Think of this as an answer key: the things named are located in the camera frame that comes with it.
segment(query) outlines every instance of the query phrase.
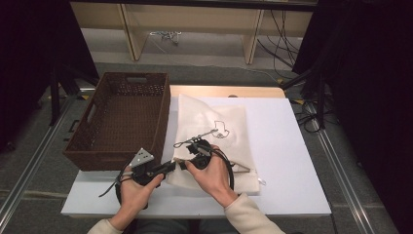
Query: white table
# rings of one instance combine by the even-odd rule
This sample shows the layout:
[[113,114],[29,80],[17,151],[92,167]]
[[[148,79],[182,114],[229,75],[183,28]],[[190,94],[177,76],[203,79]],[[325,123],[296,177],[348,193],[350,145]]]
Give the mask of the white table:
[[[329,215],[331,210],[319,183],[304,139],[286,98],[199,97],[209,105],[242,104],[248,137],[258,174],[266,181],[259,194],[250,194],[268,215]],[[163,162],[173,154],[177,97],[171,98]],[[119,209],[114,189],[102,198],[118,172],[79,172],[61,211],[64,215],[111,216]],[[139,217],[205,218],[224,216],[222,208],[205,192],[171,186],[155,189],[149,208]]]

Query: white cloth bag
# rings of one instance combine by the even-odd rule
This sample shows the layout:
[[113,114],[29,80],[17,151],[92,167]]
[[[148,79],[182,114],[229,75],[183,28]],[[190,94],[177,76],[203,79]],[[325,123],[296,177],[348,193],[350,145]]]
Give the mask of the white cloth bag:
[[[238,193],[258,192],[258,174],[249,149],[244,106],[208,106],[196,98],[180,95],[175,142],[185,141],[213,129],[218,129],[218,132],[202,138],[210,144],[218,145],[228,159],[236,164],[233,167],[234,190]],[[175,148],[173,158],[192,159],[195,155],[189,154],[187,145],[182,144],[179,148]],[[167,183],[201,189],[189,172],[181,171],[178,166],[174,172],[168,175]]]

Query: brown woven basket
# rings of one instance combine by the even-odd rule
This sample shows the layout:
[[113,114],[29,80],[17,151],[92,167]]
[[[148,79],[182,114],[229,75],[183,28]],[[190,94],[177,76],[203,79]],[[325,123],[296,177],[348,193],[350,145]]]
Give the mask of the brown woven basket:
[[107,72],[63,154],[82,171],[119,171],[144,148],[159,165],[169,104],[166,73]]

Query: fingers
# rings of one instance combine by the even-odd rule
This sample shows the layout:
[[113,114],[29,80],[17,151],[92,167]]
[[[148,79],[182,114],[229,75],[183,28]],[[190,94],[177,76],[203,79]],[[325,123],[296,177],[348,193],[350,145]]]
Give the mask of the fingers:
[[220,150],[219,146],[215,144],[212,144],[210,147],[214,150]]
[[189,160],[185,161],[186,170],[194,176],[199,171]]
[[127,166],[127,167],[125,167],[124,172],[131,172],[131,166]]
[[164,174],[156,175],[152,179],[152,181],[146,184],[146,187],[150,188],[151,190],[154,190],[162,182],[162,179],[164,179]]

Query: gray floor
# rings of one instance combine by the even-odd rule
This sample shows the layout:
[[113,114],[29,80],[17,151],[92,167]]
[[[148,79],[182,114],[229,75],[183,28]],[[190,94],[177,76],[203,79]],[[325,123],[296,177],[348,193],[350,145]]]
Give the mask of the gray floor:
[[[245,65],[241,39],[237,35],[182,33],[178,45],[159,36],[149,38],[141,59],[131,61],[123,32],[84,30],[96,67],[105,71],[168,72],[172,84],[277,86],[280,78],[274,72],[274,61],[259,47],[253,65]],[[266,45],[272,44],[266,37]],[[291,38],[299,47],[300,39]],[[292,76],[288,67],[276,62],[276,68],[285,76]],[[299,97],[300,86],[288,90],[289,98]],[[17,183],[21,172],[32,157],[37,145],[48,130],[51,101],[48,93],[42,98],[43,108],[35,110],[15,139],[15,151],[0,154],[0,203]],[[64,117],[51,147],[46,151],[39,171],[30,181],[22,200],[11,217],[4,233],[86,233],[96,222],[93,218],[71,218],[60,214],[65,196],[77,174],[77,168],[62,155],[70,137],[68,132],[74,120],[81,117],[86,100],[75,99]],[[295,112],[302,106],[292,104]],[[327,116],[336,122],[334,115]],[[374,191],[339,125],[326,122],[334,150],[345,168],[362,207],[367,213],[374,233],[397,233],[394,225]],[[310,134],[302,128],[302,135],[312,157],[320,182],[331,205],[333,215],[323,217],[277,217],[272,220],[285,232],[303,233],[363,233],[359,231],[351,206],[336,178],[319,134]]]

